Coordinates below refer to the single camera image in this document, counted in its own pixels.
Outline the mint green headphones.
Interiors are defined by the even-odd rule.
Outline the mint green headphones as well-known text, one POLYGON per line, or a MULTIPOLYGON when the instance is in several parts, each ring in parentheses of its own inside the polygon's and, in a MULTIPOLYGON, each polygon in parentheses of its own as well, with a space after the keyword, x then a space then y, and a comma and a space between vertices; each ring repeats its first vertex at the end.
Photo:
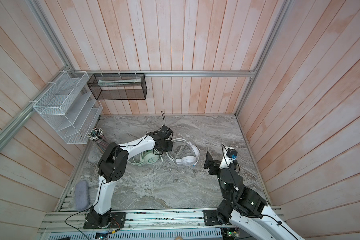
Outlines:
POLYGON ((134 166, 145 166, 155 164, 159 160, 163 160, 162 156, 157 155, 154 150, 149 150, 133 156, 128 162, 134 166))

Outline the white headphones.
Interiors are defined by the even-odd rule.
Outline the white headphones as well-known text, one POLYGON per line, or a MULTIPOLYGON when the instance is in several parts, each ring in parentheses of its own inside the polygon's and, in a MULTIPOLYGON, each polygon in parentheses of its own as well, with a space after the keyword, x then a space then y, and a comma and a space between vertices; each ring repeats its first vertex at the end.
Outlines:
POLYGON ((195 167, 200 159, 199 148, 190 141, 176 138, 172 140, 173 149, 167 152, 167 157, 175 164, 195 167))

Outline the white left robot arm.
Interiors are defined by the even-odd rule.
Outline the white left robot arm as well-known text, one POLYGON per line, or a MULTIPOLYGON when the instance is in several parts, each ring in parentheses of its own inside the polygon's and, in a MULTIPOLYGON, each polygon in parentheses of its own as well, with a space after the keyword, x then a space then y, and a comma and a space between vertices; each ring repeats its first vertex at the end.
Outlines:
POLYGON ((124 175, 128 160, 149 150, 158 155, 170 152, 173 148, 172 137, 173 131, 163 125, 135 141, 120 145, 110 143, 98 162, 98 192, 86 221, 92 222, 98 228, 106 228, 111 223, 111 200, 116 181, 124 175))

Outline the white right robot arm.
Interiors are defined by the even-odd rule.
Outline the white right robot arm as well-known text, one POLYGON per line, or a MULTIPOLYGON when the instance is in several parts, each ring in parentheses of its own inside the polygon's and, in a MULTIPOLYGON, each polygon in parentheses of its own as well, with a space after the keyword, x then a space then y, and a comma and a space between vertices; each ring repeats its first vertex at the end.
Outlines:
POLYGON ((223 159, 207 152, 204 169, 217 176, 223 200, 215 210, 204 210, 206 226, 233 225, 257 240, 302 240, 256 191, 244 185, 236 171, 238 152, 223 147, 223 159))

